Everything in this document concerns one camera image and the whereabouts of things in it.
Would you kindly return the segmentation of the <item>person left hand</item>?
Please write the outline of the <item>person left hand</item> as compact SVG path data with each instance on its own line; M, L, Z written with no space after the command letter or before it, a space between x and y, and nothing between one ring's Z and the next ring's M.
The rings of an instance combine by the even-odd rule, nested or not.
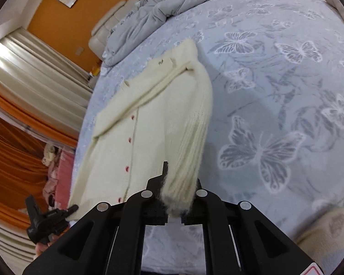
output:
M53 245L57 240L59 239L59 236L52 235L51 240L49 243L37 243L35 246L35 258L39 257L43 252L45 252L51 245Z

